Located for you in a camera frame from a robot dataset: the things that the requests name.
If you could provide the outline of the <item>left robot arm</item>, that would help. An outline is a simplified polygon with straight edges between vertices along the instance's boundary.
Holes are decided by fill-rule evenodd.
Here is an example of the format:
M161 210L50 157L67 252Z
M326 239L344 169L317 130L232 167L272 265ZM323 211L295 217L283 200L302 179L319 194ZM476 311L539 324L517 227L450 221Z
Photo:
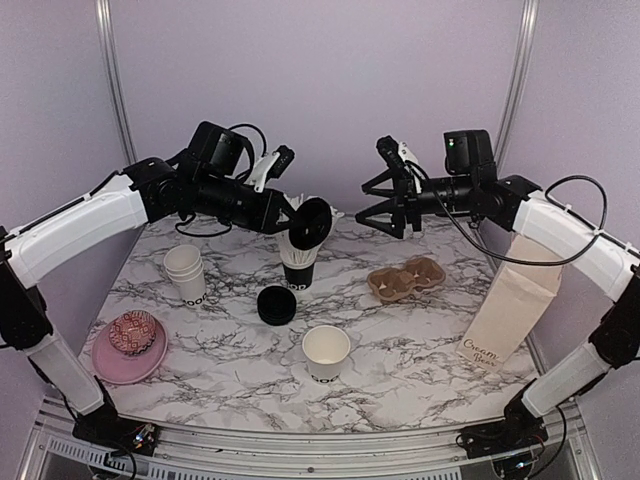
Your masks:
M168 160L148 158L31 223L1 232L1 338L24 352L66 398L77 422L106 445L126 423L105 388L81 365L46 316L38 283L63 263L125 231L177 214L275 234L300 223L284 194L267 187L294 159L280 146L261 158L244 136L201 122Z

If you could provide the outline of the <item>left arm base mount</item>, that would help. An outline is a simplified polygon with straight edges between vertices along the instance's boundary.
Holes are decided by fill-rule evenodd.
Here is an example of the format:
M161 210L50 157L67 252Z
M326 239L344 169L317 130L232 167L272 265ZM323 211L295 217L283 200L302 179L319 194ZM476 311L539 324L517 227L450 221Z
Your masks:
M87 415L77 414L72 434L93 444L152 456L159 432L154 423L121 417L116 410L103 405Z

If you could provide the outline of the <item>white paper coffee cup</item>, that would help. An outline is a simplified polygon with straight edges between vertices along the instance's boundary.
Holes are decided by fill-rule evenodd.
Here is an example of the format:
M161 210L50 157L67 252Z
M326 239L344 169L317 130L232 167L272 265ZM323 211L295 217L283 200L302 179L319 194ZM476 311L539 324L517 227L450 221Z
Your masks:
M309 330L302 340L302 351L311 378L320 384L338 379L342 366L351 351L351 341L343 330L320 325Z

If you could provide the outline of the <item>black cup lid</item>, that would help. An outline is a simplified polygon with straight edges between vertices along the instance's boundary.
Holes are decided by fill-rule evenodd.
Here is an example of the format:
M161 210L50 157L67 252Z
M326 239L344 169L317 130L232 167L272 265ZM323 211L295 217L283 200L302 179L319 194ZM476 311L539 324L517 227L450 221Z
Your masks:
M330 205L322 198L309 198L296 213L300 224L289 230L291 245L302 251L318 247L331 231L333 217Z

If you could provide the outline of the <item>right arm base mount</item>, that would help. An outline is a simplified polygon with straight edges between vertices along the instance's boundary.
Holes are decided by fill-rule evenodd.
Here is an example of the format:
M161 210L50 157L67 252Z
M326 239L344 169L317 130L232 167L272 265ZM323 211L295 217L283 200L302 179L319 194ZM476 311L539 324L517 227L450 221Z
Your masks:
M456 444L468 459L506 453L544 443L549 435L541 417L535 417L523 404L522 396L504 408L502 420L461 429Z

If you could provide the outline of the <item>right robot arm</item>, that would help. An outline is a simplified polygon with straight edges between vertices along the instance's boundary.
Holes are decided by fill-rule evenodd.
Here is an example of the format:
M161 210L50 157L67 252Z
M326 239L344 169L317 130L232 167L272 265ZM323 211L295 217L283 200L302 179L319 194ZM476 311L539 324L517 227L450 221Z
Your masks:
M376 150L387 168L362 190L382 200L357 213L357 222L402 238L407 226L420 230L426 214L488 219L558 255L556 265L574 265L613 302L582 345L506 406L495 438L515 448L533 433L534 420L637 358L639 252L606 233L602 223L592 224L553 199L549 189L519 175L499 178L487 131L443 137L447 174L441 178L429 177L406 145L390 136L378 139Z

